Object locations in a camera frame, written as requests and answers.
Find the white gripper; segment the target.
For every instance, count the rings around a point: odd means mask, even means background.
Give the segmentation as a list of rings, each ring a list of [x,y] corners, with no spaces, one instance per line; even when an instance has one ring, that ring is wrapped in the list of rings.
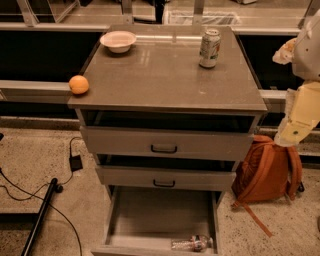
[[[273,55],[272,61],[278,64],[286,65],[291,63],[294,56],[294,47],[296,38],[292,38],[284,43]]]

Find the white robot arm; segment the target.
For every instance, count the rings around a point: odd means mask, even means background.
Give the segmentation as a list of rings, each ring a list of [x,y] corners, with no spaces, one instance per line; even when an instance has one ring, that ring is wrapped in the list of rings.
[[[304,22],[296,38],[275,52],[272,60],[291,63],[293,74],[303,80],[296,90],[287,90],[285,117],[274,137],[277,145],[298,145],[320,123],[320,10]]]

